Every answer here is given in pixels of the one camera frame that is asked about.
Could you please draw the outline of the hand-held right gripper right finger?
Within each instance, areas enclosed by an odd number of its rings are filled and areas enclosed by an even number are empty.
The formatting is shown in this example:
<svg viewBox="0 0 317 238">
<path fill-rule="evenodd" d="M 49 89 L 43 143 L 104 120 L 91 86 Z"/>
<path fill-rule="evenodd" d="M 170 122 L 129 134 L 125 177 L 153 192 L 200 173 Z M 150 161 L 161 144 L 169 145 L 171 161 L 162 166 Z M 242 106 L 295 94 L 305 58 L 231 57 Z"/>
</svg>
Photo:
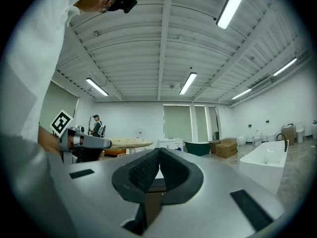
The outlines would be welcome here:
<svg viewBox="0 0 317 238">
<path fill-rule="evenodd" d="M 162 205 L 186 203 L 202 187 L 204 181 L 203 172 L 196 164 L 172 153 L 166 148 L 160 148 L 159 158 L 159 168 L 166 187 Z"/>
</svg>

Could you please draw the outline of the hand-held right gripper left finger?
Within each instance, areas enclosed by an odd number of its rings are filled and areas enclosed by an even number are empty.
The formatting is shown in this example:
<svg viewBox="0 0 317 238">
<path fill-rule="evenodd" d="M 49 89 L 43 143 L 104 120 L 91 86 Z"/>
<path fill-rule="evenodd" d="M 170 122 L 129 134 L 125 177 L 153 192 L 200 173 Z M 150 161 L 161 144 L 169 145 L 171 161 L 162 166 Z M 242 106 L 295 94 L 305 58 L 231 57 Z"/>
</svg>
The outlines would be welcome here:
<svg viewBox="0 0 317 238">
<path fill-rule="evenodd" d="M 156 148 L 142 157 L 118 168 L 112 185 L 126 201 L 144 203 L 145 196 L 159 172 L 160 154 Z"/>
</svg>

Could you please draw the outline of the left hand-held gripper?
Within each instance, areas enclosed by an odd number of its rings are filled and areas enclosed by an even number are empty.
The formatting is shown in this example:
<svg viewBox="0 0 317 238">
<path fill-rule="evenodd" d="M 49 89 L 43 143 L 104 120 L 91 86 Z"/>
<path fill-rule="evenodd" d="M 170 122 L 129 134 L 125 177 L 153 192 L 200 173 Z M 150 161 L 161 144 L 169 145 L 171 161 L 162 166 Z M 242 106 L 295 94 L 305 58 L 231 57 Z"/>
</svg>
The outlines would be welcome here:
<svg viewBox="0 0 317 238">
<path fill-rule="evenodd" d="M 58 136 L 59 150 L 64 163 L 84 163 L 96 161 L 104 149 L 111 147 L 111 141 L 105 138 L 93 137 L 84 133 L 84 128 L 74 123 L 73 117 L 61 110 L 50 124 Z M 80 135 L 81 144 L 68 149 L 67 136 Z"/>
</svg>

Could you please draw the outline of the person's left forearm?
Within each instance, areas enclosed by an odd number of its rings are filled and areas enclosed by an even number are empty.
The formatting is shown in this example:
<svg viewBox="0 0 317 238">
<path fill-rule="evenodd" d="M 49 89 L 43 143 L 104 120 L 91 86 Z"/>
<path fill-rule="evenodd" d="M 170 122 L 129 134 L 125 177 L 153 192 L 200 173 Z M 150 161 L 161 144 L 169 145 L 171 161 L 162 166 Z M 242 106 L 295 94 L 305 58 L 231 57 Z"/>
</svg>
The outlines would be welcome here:
<svg viewBox="0 0 317 238">
<path fill-rule="evenodd" d="M 58 137 L 49 133 L 40 125 L 38 129 L 38 144 L 47 152 L 56 153 L 59 156 L 61 155 L 61 152 L 59 151 Z"/>
</svg>

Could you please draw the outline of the person's left hand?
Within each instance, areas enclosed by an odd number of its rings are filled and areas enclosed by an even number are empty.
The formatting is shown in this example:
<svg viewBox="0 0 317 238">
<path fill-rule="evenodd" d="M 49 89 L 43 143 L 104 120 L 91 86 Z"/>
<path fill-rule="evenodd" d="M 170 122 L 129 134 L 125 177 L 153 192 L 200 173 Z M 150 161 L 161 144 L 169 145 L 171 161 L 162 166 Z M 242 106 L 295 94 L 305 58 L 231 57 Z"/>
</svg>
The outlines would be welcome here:
<svg viewBox="0 0 317 238">
<path fill-rule="evenodd" d="M 69 150 L 72 150 L 74 146 L 79 146 L 81 144 L 80 135 L 68 135 L 67 136 L 67 146 Z"/>
</svg>

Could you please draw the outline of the dark oval bathtub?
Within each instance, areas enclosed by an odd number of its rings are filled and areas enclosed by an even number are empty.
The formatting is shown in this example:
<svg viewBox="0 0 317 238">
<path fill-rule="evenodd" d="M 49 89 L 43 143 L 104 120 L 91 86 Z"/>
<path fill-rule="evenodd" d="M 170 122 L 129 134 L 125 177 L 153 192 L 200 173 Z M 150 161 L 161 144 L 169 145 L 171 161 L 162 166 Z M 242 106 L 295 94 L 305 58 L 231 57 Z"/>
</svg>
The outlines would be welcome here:
<svg viewBox="0 0 317 238">
<path fill-rule="evenodd" d="M 196 156 L 204 156 L 210 153 L 209 142 L 187 142 L 185 141 L 187 152 Z"/>
</svg>

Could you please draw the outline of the white vanity cabinet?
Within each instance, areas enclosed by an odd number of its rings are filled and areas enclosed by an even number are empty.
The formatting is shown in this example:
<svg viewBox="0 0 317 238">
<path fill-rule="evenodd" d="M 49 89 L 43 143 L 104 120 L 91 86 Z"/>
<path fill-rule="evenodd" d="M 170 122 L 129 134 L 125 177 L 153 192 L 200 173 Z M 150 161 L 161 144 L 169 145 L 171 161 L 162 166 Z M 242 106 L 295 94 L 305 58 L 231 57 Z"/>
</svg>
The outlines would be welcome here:
<svg viewBox="0 0 317 238">
<path fill-rule="evenodd" d="M 183 151 L 183 144 L 184 144 L 183 140 L 179 138 L 158 140 L 159 148 Z"/>
</svg>

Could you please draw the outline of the open cardboard box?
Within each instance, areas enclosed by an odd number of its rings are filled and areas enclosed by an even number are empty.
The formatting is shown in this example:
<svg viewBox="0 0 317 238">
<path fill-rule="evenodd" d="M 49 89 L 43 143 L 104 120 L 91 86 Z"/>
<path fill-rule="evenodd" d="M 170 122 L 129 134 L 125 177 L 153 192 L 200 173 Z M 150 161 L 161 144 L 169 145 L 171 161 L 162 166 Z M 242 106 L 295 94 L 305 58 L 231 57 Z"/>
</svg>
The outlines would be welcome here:
<svg viewBox="0 0 317 238">
<path fill-rule="evenodd" d="M 221 140 L 213 140 L 213 141 L 210 141 L 210 149 L 211 149 L 211 152 L 212 153 L 215 153 L 215 146 L 217 144 L 219 144 L 221 142 Z"/>
</svg>

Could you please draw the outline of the large cardboard box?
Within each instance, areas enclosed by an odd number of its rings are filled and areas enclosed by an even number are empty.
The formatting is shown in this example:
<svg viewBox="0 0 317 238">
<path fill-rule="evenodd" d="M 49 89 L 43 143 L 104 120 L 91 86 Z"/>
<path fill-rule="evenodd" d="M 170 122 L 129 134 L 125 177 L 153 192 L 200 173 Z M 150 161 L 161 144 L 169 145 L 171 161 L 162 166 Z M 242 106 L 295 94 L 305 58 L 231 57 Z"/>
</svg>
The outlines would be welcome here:
<svg viewBox="0 0 317 238">
<path fill-rule="evenodd" d="M 218 157 L 229 158 L 238 152 L 238 143 L 236 139 L 223 139 L 215 146 L 215 154 Z"/>
</svg>

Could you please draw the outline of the long ceiling light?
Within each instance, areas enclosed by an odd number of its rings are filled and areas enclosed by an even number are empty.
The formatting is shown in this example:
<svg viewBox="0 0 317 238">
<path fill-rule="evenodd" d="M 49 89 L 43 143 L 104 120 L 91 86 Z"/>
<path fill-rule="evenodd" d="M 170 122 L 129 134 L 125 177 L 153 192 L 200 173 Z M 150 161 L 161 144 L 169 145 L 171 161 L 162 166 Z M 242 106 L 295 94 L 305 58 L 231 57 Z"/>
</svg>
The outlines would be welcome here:
<svg viewBox="0 0 317 238">
<path fill-rule="evenodd" d="M 188 90 L 188 88 L 191 86 L 191 84 L 193 83 L 193 81 L 195 80 L 197 74 L 195 72 L 191 72 L 188 76 L 188 78 L 186 79 L 184 85 L 182 86 L 179 94 L 180 95 L 184 95 L 186 93 L 186 91 Z"/>
<path fill-rule="evenodd" d="M 286 65 L 284 65 L 282 68 L 280 68 L 278 71 L 276 71 L 273 76 L 277 77 L 279 74 L 281 74 L 283 71 L 285 71 L 287 68 L 292 66 L 297 61 L 297 58 L 293 58 L 291 61 L 289 61 Z"/>
<path fill-rule="evenodd" d="M 216 25 L 221 29 L 226 29 L 237 11 L 242 0 L 226 0 L 220 16 L 216 21 Z"/>
<path fill-rule="evenodd" d="M 238 95 L 232 97 L 231 99 L 232 99 L 232 100 L 236 100 L 236 99 L 238 99 L 238 98 L 240 98 L 240 97 L 242 97 L 242 96 L 244 96 L 244 95 L 250 93 L 251 91 L 252 91 L 251 89 L 247 89 L 247 90 L 245 90 L 244 92 L 242 92 L 242 93 L 240 93 L 240 94 L 238 94 Z"/>
<path fill-rule="evenodd" d="M 92 87 L 94 87 L 98 92 L 100 92 L 103 96 L 108 96 L 108 93 L 107 93 L 102 87 L 100 87 L 93 79 L 91 79 L 91 78 L 86 78 L 86 81 L 87 81 Z"/>
</svg>

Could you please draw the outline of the wide grey window blind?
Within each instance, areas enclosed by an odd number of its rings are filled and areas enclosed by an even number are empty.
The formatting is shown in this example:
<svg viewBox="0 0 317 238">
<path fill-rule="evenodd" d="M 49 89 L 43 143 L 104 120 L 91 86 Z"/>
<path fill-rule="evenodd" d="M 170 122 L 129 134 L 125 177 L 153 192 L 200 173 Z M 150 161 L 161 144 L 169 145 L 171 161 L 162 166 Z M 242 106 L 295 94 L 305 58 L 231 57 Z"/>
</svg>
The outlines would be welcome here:
<svg viewBox="0 0 317 238">
<path fill-rule="evenodd" d="M 164 137 L 192 141 L 190 106 L 163 105 Z"/>
</svg>

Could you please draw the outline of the narrow grey window blind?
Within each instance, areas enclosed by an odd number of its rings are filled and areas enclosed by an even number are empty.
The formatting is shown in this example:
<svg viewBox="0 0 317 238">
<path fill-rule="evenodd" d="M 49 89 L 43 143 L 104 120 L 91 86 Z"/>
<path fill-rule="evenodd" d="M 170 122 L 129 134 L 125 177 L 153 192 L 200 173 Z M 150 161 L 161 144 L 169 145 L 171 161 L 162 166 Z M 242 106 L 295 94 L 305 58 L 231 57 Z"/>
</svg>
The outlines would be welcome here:
<svg viewBox="0 0 317 238">
<path fill-rule="evenodd" d="M 215 107 L 209 107 L 210 121 L 211 121 L 211 130 L 213 133 L 219 132 L 218 122 L 217 122 L 217 113 Z"/>
<path fill-rule="evenodd" d="M 198 130 L 198 141 L 208 141 L 208 129 L 206 112 L 204 106 L 195 106 L 197 130 Z"/>
</svg>

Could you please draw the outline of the white freestanding bathtub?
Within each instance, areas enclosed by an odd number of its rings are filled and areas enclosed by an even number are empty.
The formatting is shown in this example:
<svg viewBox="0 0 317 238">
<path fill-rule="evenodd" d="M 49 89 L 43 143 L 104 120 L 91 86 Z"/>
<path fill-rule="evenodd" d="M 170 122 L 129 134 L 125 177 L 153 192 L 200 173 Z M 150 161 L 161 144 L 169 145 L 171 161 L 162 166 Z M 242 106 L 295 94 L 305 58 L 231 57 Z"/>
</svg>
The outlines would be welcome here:
<svg viewBox="0 0 317 238">
<path fill-rule="evenodd" d="M 276 194 L 280 186 L 287 152 L 284 152 L 284 140 L 262 143 L 240 159 L 239 171 Z"/>
</svg>

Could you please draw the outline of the white toilet with raised lid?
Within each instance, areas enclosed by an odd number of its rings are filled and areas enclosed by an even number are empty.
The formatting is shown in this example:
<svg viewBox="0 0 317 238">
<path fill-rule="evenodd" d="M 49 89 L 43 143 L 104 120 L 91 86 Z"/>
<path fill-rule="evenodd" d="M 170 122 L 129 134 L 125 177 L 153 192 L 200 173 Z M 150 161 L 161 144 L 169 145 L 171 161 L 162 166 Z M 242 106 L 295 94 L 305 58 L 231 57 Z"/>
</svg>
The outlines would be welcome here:
<svg viewBox="0 0 317 238">
<path fill-rule="evenodd" d="M 262 144 L 262 133 L 259 129 L 256 130 L 255 135 L 253 137 L 253 145 L 258 147 Z"/>
</svg>

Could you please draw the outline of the person's white shirt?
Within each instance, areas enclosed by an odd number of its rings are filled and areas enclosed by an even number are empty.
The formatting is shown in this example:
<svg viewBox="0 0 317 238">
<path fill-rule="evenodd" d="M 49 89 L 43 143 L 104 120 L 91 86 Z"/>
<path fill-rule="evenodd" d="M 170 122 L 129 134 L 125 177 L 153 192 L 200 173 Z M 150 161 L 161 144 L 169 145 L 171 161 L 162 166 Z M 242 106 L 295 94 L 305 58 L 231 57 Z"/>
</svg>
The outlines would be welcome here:
<svg viewBox="0 0 317 238">
<path fill-rule="evenodd" d="M 13 31 L 0 61 L 0 133 L 38 140 L 44 97 L 78 1 L 36 0 Z"/>
</svg>

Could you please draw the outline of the black bathtub faucet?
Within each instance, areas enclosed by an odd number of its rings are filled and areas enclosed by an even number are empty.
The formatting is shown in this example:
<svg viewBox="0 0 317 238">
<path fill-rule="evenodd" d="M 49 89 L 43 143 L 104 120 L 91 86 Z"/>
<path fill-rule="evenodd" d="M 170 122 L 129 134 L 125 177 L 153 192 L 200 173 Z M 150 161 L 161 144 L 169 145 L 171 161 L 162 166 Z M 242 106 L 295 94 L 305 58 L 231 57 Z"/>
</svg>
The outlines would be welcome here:
<svg viewBox="0 0 317 238">
<path fill-rule="evenodd" d="M 281 138 L 284 140 L 284 152 L 287 152 L 288 149 L 288 140 L 286 139 L 286 136 L 283 133 L 279 133 L 276 136 L 276 139 L 278 139 L 278 137 L 281 136 Z"/>
</svg>

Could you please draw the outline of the tall strapped cardboard box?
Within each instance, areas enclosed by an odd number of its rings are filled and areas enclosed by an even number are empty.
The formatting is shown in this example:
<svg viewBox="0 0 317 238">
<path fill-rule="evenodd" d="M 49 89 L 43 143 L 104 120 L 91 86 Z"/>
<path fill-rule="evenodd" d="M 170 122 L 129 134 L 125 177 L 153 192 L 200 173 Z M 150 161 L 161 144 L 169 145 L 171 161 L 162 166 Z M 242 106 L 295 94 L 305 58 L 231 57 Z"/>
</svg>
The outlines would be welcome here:
<svg viewBox="0 0 317 238">
<path fill-rule="evenodd" d="M 286 140 L 289 141 L 289 145 L 293 146 L 295 141 L 294 125 L 292 123 L 288 125 L 283 125 L 281 128 L 281 133 L 285 135 Z"/>
</svg>

